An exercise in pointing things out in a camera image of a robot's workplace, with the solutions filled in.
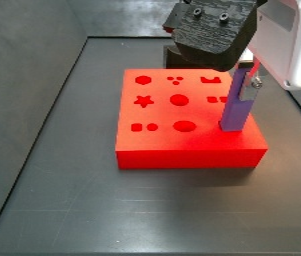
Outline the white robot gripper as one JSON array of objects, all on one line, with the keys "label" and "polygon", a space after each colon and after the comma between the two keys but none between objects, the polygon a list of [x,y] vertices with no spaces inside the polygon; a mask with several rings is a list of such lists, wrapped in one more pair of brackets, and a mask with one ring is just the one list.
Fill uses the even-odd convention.
[{"label": "white robot gripper", "polygon": [[[257,8],[257,31],[249,44],[281,87],[301,90],[301,0],[268,0]],[[256,72],[246,72],[241,101],[253,101],[262,88]]]}]

